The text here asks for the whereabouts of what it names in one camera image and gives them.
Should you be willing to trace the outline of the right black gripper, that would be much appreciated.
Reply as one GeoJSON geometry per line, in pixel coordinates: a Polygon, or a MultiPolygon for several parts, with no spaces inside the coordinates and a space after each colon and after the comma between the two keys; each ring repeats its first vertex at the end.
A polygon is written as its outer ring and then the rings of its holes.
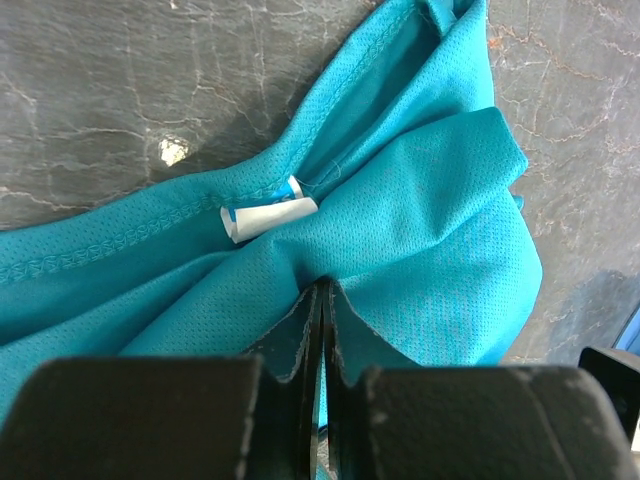
{"type": "Polygon", "coordinates": [[[639,356],[614,348],[585,348],[578,365],[589,372],[609,396],[629,440],[639,421],[639,356]]]}

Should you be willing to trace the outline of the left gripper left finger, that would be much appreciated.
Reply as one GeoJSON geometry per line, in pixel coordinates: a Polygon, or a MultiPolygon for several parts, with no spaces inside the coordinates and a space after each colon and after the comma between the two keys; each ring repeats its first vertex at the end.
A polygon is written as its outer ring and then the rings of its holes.
{"type": "Polygon", "coordinates": [[[1,431],[5,479],[312,479],[320,289],[245,352],[66,358],[21,388],[1,431]]]}

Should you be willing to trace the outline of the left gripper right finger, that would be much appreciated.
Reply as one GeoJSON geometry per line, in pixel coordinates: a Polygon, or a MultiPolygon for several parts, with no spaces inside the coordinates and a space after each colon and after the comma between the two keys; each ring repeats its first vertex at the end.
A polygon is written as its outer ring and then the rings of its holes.
{"type": "Polygon", "coordinates": [[[422,367],[322,283],[329,461],[341,479],[629,479],[632,440],[568,366],[422,367]]]}

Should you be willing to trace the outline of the teal t shirt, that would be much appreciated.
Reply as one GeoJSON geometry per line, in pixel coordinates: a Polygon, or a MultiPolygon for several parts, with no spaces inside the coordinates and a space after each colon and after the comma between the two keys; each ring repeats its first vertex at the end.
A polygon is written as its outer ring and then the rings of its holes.
{"type": "Polygon", "coordinates": [[[3,233],[2,411],[54,358],[237,354],[322,277],[419,364],[499,362],[542,267],[486,13],[388,1],[254,158],[3,233]]]}

